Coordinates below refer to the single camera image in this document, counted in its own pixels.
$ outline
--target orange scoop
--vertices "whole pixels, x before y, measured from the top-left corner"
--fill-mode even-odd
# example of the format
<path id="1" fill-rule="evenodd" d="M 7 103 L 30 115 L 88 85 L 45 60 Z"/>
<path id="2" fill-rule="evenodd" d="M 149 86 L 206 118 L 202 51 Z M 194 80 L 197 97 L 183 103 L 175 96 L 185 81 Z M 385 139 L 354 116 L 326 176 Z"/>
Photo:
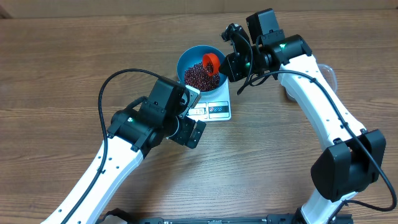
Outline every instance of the orange scoop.
<path id="1" fill-rule="evenodd" d="M 209 76 L 216 75 L 218 73 L 218 68 L 220 67 L 220 60 L 218 59 L 217 55 L 213 53 L 205 54 L 201 60 L 203 64 L 203 68 L 207 71 L 206 66 L 211 63 L 213 65 L 213 72 L 207 72 Z"/>

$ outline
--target digital kitchen scale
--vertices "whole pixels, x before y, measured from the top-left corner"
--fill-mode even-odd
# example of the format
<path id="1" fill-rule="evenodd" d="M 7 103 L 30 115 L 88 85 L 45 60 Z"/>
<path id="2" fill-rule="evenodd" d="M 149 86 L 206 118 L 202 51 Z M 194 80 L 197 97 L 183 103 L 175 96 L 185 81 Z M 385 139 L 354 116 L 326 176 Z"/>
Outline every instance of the digital kitchen scale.
<path id="1" fill-rule="evenodd" d="M 228 81 L 210 92 L 202 92 L 196 107 L 188 111 L 188 117 L 195 121 L 228 121 L 231 119 L 231 101 Z"/>
<path id="2" fill-rule="evenodd" d="M 186 50 L 177 63 L 177 76 L 184 83 L 185 71 L 197 63 L 202 62 L 203 56 L 215 54 L 220 61 L 225 59 L 221 51 L 208 45 L 199 45 Z M 231 101 L 229 100 L 228 79 L 220 73 L 220 85 L 211 91 L 201 92 L 201 98 L 196 107 L 188 111 L 188 117 L 195 121 L 227 121 L 231 119 Z"/>

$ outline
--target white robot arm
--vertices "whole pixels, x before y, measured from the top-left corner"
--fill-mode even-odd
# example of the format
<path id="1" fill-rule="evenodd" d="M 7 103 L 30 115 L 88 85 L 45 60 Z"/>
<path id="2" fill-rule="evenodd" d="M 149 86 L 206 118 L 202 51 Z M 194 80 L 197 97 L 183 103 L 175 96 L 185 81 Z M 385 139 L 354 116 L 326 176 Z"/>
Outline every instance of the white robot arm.
<path id="1" fill-rule="evenodd" d="M 115 191 L 144 158 L 140 150 L 134 152 L 131 147 L 130 143 L 117 136 L 108 138 L 108 155 L 103 173 L 67 223 L 95 223 L 97 221 Z M 96 175 L 103 151 L 104 144 L 66 199 L 42 223 L 61 223 L 65 219 Z"/>
<path id="2" fill-rule="evenodd" d="M 301 55 L 292 58 L 290 59 L 289 64 L 281 65 L 280 70 L 293 70 L 306 73 L 311 77 L 316 78 L 332 97 L 338 110 L 344 116 L 345 121 L 349 123 L 350 128 L 354 133 L 357 136 L 362 134 L 360 130 L 365 127 L 348 112 L 330 88 L 329 84 L 327 84 L 323 75 L 319 71 L 317 62 L 313 55 Z M 298 105 L 300 105 L 304 114 L 310 121 L 318 136 L 322 151 L 327 147 L 334 145 L 335 143 L 333 141 L 335 139 L 340 138 L 342 141 L 351 139 L 349 133 L 340 127 L 341 122 L 319 87 L 310 83 L 308 79 L 302 78 L 298 75 L 281 73 L 278 76 L 278 80 L 290 95 L 295 98 Z M 339 201 L 331 202 L 322 197 L 322 195 L 320 195 L 315 189 L 308 202 L 302 206 L 302 215 L 307 223 L 325 223 L 342 201 L 351 199 L 356 194 L 357 192 L 350 192 L 342 196 Z"/>

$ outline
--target wooden table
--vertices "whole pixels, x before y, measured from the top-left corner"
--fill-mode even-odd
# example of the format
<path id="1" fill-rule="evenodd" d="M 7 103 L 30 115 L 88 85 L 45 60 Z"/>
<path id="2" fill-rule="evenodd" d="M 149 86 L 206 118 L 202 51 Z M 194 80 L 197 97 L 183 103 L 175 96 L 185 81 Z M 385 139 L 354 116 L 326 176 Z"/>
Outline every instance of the wooden table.
<path id="1" fill-rule="evenodd" d="M 117 70 L 144 68 L 176 79 L 194 45 L 231 46 L 220 33 L 249 14 L 118 16 L 0 21 L 0 223 L 38 223 L 71 191 L 102 137 L 97 96 Z M 387 139 L 383 169 L 398 188 L 398 11 L 277 12 L 287 35 L 300 34 L 331 65 L 338 96 L 369 130 Z M 155 79 L 130 73 L 104 93 L 106 123 L 148 95 Z M 151 150 L 105 212 L 138 217 L 252 217 L 293 213 L 314 190 L 318 139 L 279 82 L 230 84 L 233 118 L 209 123 L 196 149 L 172 141 Z M 357 197 L 388 206 L 383 181 Z M 356 223 L 396 223 L 390 213 L 352 205 Z"/>

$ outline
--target plastic container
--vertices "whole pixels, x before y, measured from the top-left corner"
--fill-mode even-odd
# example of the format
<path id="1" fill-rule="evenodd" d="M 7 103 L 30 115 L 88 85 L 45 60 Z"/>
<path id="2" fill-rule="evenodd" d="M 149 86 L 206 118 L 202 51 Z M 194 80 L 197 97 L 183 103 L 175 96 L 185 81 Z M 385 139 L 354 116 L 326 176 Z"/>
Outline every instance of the plastic container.
<path id="1" fill-rule="evenodd" d="M 325 78 L 326 82 L 330 85 L 330 88 L 336 93 L 338 89 L 337 79 L 335 71 L 329 66 L 325 64 L 318 64 L 319 71 L 322 76 Z M 286 91 L 287 98 L 291 101 L 296 102 L 296 100 Z"/>
<path id="2" fill-rule="evenodd" d="M 185 71 L 189 68 L 194 66 L 194 64 L 200 63 L 203 60 L 203 56 L 208 53 L 213 53 L 217 55 L 220 62 L 225 59 L 224 54 L 215 47 L 207 46 L 207 45 L 198 45 L 195 47 L 191 47 L 190 49 L 186 50 L 180 57 L 177 62 L 177 76 L 181 83 L 185 84 L 184 76 Z M 227 82 L 227 77 L 224 74 L 219 73 L 220 75 L 220 83 L 218 87 L 211 91 L 203 91 L 203 96 L 209 96 L 216 93 L 222 85 Z"/>

